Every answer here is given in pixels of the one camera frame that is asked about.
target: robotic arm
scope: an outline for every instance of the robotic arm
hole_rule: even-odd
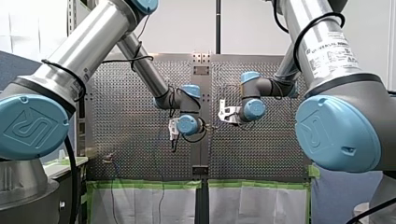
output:
[[[381,79],[362,71],[352,53],[341,30],[345,18],[336,13],[346,2],[273,0],[285,16],[293,44],[274,78],[256,72],[241,76],[242,107],[228,120],[220,119],[233,123],[262,118],[261,97],[290,95],[300,70],[309,89],[296,114],[304,153],[328,170],[393,171],[396,104]]]
[[[107,54],[117,44],[129,60],[147,56],[132,30],[158,1],[105,0],[31,76],[17,77],[0,95],[0,158],[25,161],[51,153],[65,139],[76,101]],[[161,109],[180,109],[175,128],[200,133],[200,89],[169,88],[151,60],[134,62],[134,69]]]

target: vertical pole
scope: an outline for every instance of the vertical pole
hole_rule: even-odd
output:
[[[216,0],[216,54],[221,54],[221,0]]]

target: printed label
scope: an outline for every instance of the printed label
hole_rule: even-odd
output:
[[[328,33],[327,39],[305,53],[314,77],[326,77],[339,68],[359,68],[343,33]]]

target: power cord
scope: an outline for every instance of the power cord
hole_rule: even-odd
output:
[[[78,168],[76,164],[76,158],[74,156],[74,151],[72,144],[70,142],[69,136],[66,136],[64,139],[64,144],[66,146],[67,155],[69,156],[70,160],[70,172],[72,177],[72,206],[70,211],[70,224],[75,224],[77,214],[78,214]]]

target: white fabric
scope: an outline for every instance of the white fabric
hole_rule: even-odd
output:
[[[305,224],[305,189],[210,189],[212,224]]]
[[[114,214],[119,224],[159,222],[161,189],[113,189]],[[116,224],[111,189],[92,194],[91,224]],[[195,189],[166,189],[161,206],[162,224],[194,224]]]

